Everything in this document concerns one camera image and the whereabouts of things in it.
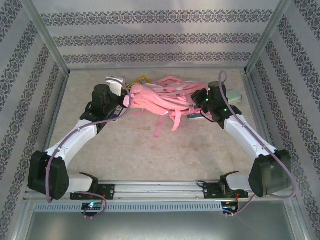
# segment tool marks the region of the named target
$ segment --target enclosure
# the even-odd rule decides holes
[[[319,0],[2,0],[0,239],[320,239]],[[232,135],[205,119],[129,114],[68,166],[115,184],[101,219],[83,201],[46,202],[27,187],[30,159],[78,122],[105,78],[167,76],[204,84],[228,73],[248,123],[291,156],[291,200],[255,198],[221,214],[197,182],[249,173]]]

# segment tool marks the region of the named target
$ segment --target vented metal panel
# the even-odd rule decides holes
[[[222,211],[221,202],[108,202],[107,212],[212,212]],[[82,203],[37,203],[35,212],[72,213],[81,212]]]

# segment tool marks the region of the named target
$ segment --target wall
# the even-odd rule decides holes
[[[245,67],[279,0],[35,0],[70,69]]]
[[[293,0],[251,72],[273,143],[292,159],[311,239],[320,239],[320,1]]]
[[[0,1],[0,240],[11,235],[29,162],[42,150],[65,77],[18,0]]]

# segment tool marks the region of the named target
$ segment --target floor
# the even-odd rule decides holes
[[[209,83],[218,80],[220,70],[210,68],[146,68],[73,70],[66,86],[62,105],[52,136],[57,143],[78,122],[95,85],[103,84],[106,76],[123,77],[127,83],[140,76],[159,80],[175,76]],[[255,129],[240,71],[228,70],[227,90],[236,89],[243,98],[235,104]],[[85,172],[99,180],[113,181],[172,181],[215,180],[220,175],[242,171],[249,173],[253,160],[218,124],[203,118],[182,119],[172,132],[173,121],[165,119],[160,137],[153,138],[159,116],[144,112],[108,123],[90,140],[68,166],[69,173]]]

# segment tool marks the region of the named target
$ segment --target pink fabric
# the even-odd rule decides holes
[[[146,109],[160,116],[169,116],[174,121],[172,131],[176,131],[182,116],[200,112],[199,109],[194,109],[196,104],[191,95],[204,88],[207,86],[202,83],[185,81],[174,76],[153,81],[152,84],[134,84],[130,90],[131,107]],[[123,105],[129,105],[129,96],[125,96]]]

